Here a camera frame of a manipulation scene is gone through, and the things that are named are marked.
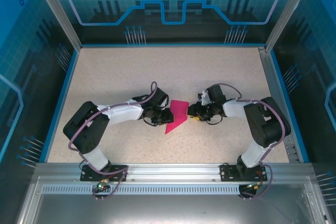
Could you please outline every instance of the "blue border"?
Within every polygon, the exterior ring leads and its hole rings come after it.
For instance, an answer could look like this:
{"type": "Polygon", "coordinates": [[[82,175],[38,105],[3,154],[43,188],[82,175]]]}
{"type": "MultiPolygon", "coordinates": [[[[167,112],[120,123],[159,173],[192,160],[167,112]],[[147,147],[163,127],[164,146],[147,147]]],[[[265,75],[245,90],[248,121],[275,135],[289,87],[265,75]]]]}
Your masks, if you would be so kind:
{"type": "Polygon", "coordinates": [[[54,141],[54,137],[55,137],[55,134],[56,134],[56,129],[57,129],[57,126],[58,126],[58,122],[59,122],[59,119],[61,117],[61,112],[62,112],[64,103],[65,103],[65,100],[66,100],[66,97],[67,97],[67,94],[68,94],[68,91],[69,91],[72,76],[74,75],[75,66],[76,66],[78,57],[79,57],[79,53],[74,51],[74,53],[72,54],[72,57],[71,57],[70,64],[69,64],[68,72],[67,72],[67,74],[65,76],[65,79],[64,79],[64,83],[63,83],[61,93],[60,93],[59,98],[58,98],[58,102],[57,102],[57,105],[56,105],[56,108],[55,108],[54,116],[52,117],[52,121],[51,121],[51,124],[50,124],[48,135],[47,135],[46,141],[44,143],[44,147],[43,147],[41,157],[40,157],[40,160],[39,160],[40,163],[45,163],[48,159],[48,156],[49,156],[49,153],[50,153],[50,150],[51,150],[51,146],[52,146],[52,142],[54,141]]]}
{"type": "Polygon", "coordinates": [[[19,88],[17,85],[15,85],[14,83],[10,82],[10,81],[9,81],[6,77],[4,77],[2,74],[0,74],[0,80],[2,80],[2,81],[3,81],[4,83],[6,83],[12,90],[14,90],[14,91],[16,92],[17,97],[18,97],[18,99],[19,99],[19,103],[20,103],[20,107],[19,107],[19,109],[18,109],[17,112],[16,112],[16,115],[15,115],[15,118],[14,118],[14,120],[13,120],[13,123],[12,123],[12,125],[11,125],[11,127],[10,127],[10,129],[9,129],[9,132],[8,132],[7,136],[6,136],[4,145],[2,146],[1,151],[0,151],[0,163],[1,163],[1,161],[2,161],[2,159],[3,159],[3,157],[4,157],[4,155],[5,155],[5,152],[6,152],[6,150],[7,150],[8,144],[9,144],[9,142],[10,142],[10,140],[11,140],[11,138],[12,138],[12,135],[13,135],[13,133],[14,133],[14,129],[15,129],[15,127],[16,127],[16,124],[17,124],[17,122],[18,122],[18,120],[19,120],[19,118],[20,118],[20,115],[21,115],[21,113],[22,113],[22,110],[23,110],[24,105],[23,105],[23,98],[22,98],[22,93],[21,93],[20,88],[19,88]]]}
{"type": "Polygon", "coordinates": [[[297,140],[298,140],[298,144],[299,144],[299,148],[300,148],[300,150],[298,150],[298,151],[301,152],[303,161],[305,163],[309,163],[310,161],[309,161],[309,157],[308,157],[308,154],[307,154],[307,151],[306,151],[306,147],[304,146],[303,139],[302,139],[302,136],[301,136],[301,133],[300,133],[300,130],[299,130],[299,125],[298,125],[298,122],[296,121],[294,111],[293,111],[293,107],[292,107],[292,104],[290,103],[289,96],[288,96],[288,93],[287,93],[287,90],[286,90],[286,86],[285,86],[285,83],[283,81],[283,78],[282,78],[282,75],[281,75],[281,72],[280,72],[280,68],[279,68],[279,65],[278,65],[278,61],[277,61],[277,58],[274,54],[273,49],[271,51],[271,57],[272,57],[272,60],[273,60],[273,63],[274,63],[275,71],[277,73],[277,76],[278,76],[278,79],[279,79],[279,82],[280,82],[282,93],[284,94],[283,97],[285,97],[285,102],[286,102],[286,105],[287,105],[287,108],[288,108],[288,111],[289,111],[289,116],[292,120],[293,130],[295,131],[295,134],[296,134],[296,137],[297,137],[297,140]]]}
{"type": "Polygon", "coordinates": [[[226,47],[264,47],[263,43],[246,43],[246,44],[226,44],[226,43],[183,43],[183,44],[83,44],[84,48],[88,47],[204,47],[204,46],[226,46],[226,47]]]}
{"type": "Polygon", "coordinates": [[[124,19],[133,11],[136,9],[145,9],[145,4],[159,4],[160,5],[160,10],[161,10],[161,22],[165,25],[182,25],[186,21],[186,6],[189,3],[200,3],[202,4],[203,9],[213,9],[218,13],[218,15],[225,20],[229,25],[265,25],[269,22],[271,19],[271,16],[273,14],[273,11],[277,5],[279,0],[274,0],[272,7],[267,15],[267,18],[264,22],[234,22],[230,21],[228,17],[225,16],[225,14],[218,8],[216,5],[207,5],[206,0],[185,0],[182,5],[182,20],[181,21],[172,21],[168,22],[165,20],[165,10],[164,10],[164,4],[161,0],[141,0],[139,6],[131,6],[119,19],[117,22],[114,23],[84,23],[80,16],[79,13],[76,10],[76,7],[73,3],[72,0],[68,0],[75,17],[77,18],[77,21],[79,24],[82,26],[119,26],[121,22],[124,21],[124,19]]]}

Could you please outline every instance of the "metal plate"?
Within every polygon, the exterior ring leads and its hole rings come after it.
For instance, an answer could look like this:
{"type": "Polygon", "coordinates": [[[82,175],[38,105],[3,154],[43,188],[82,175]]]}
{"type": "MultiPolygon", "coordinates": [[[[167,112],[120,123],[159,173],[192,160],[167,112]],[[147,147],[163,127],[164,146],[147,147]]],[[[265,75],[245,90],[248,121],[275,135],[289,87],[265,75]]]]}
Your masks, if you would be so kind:
{"type": "MultiPolygon", "coordinates": [[[[263,181],[267,181],[267,174],[266,174],[266,169],[261,166],[256,166],[254,167],[255,171],[259,171],[263,174],[263,181]]],[[[229,165],[229,164],[223,164],[219,166],[219,170],[221,172],[221,181],[222,182],[258,182],[260,181],[260,177],[254,173],[253,176],[250,176],[244,180],[241,179],[239,172],[236,168],[236,165],[229,165]]]]}
{"type": "MultiPolygon", "coordinates": [[[[127,165],[112,165],[110,172],[113,171],[118,171],[121,169],[126,168],[127,165]]],[[[121,179],[122,173],[115,174],[113,177],[109,178],[110,182],[118,182],[121,179]]],[[[99,182],[104,178],[107,178],[108,176],[106,175],[101,175],[93,171],[90,166],[88,165],[83,165],[82,172],[80,175],[80,181],[87,181],[87,182],[99,182]]],[[[127,175],[124,176],[122,181],[126,181],[127,175]]]]}

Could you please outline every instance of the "aluminum frame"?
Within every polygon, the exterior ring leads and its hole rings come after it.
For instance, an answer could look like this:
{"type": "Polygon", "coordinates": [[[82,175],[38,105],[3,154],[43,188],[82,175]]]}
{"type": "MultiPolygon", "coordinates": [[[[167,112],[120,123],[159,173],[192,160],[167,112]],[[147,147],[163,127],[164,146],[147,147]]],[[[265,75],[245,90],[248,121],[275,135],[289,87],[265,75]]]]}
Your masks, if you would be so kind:
{"type": "Polygon", "coordinates": [[[72,46],[79,53],[80,49],[83,47],[82,43],[80,42],[68,16],[66,15],[64,9],[62,8],[61,3],[59,2],[59,0],[46,0],[46,1],[51,11],[57,18],[58,22],[60,23],[63,31],[70,40],[72,46]]]}
{"type": "Polygon", "coordinates": [[[266,41],[266,52],[271,52],[273,46],[277,42],[278,38],[280,37],[282,31],[284,30],[287,22],[289,21],[290,17],[292,16],[293,12],[297,8],[300,0],[288,0],[283,11],[277,20],[271,34],[269,35],[266,41]]]}
{"type": "MultiPolygon", "coordinates": [[[[79,164],[40,163],[35,172],[19,215],[18,224],[33,223],[38,205],[46,185],[94,185],[92,182],[79,180],[79,164]]],[[[129,173],[123,185],[239,185],[249,182],[221,182],[219,165],[221,164],[127,164],[129,173]]],[[[310,163],[271,163],[274,172],[275,185],[304,185],[307,191],[306,202],[309,203],[316,223],[325,223],[322,197],[319,186],[310,163]]],[[[71,191],[62,194],[75,194],[71,191]]]]}
{"type": "MultiPolygon", "coordinates": [[[[273,59],[270,56],[270,53],[266,52],[265,48],[259,48],[259,54],[271,96],[277,102],[281,111],[287,118],[290,127],[293,129],[293,121],[290,117],[289,109],[286,106],[285,96],[281,89],[273,59]]],[[[295,131],[292,131],[291,134],[284,139],[284,144],[289,162],[304,162],[295,131]]]]}

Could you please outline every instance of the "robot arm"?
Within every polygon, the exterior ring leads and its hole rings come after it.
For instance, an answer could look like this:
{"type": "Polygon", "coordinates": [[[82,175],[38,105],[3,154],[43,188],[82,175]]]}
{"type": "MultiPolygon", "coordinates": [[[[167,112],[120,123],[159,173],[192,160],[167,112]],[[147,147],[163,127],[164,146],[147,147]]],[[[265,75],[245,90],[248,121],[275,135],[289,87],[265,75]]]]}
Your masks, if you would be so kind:
{"type": "Polygon", "coordinates": [[[154,96],[146,101],[148,95],[134,97],[121,106],[95,105],[92,102],[85,102],[76,114],[70,119],[63,129],[64,134],[71,139],[78,129],[93,114],[103,111],[91,123],[84,127],[73,141],[74,146],[83,157],[96,170],[108,173],[111,164],[99,147],[102,135],[108,126],[129,120],[149,118],[151,125],[163,125],[173,122],[173,114],[165,106],[169,102],[169,96],[157,88],[154,96]]]}
{"type": "MultiPolygon", "coordinates": [[[[276,116],[264,105],[246,100],[227,100],[219,85],[198,94],[199,101],[188,109],[188,115],[199,121],[209,122],[215,115],[247,119],[253,141],[248,149],[238,158],[237,170],[241,178],[260,164],[273,146],[281,139],[282,129],[276,116]]],[[[280,116],[285,126],[285,136],[291,132],[290,125],[273,98],[261,100],[280,116]]]]}

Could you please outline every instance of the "enclosure wall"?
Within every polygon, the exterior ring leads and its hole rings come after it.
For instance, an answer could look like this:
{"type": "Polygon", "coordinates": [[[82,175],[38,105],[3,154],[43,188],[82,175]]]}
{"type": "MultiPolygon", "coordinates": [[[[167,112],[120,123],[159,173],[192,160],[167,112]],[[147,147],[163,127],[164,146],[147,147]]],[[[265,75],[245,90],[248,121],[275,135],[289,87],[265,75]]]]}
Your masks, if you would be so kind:
{"type": "MultiPolygon", "coordinates": [[[[301,0],[274,53],[285,96],[317,175],[335,173],[336,0],[301,0]]],[[[334,182],[329,175],[325,178],[321,189],[330,194],[325,199],[332,204],[334,182]]]]}
{"type": "Polygon", "coordinates": [[[60,0],[83,44],[265,43],[287,0],[60,0]]]}
{"type": "Polygon", "coordinates": [[[0,219],[14,223],[74,50],[45,0],[0,0],[0,27],[0,219]]]}

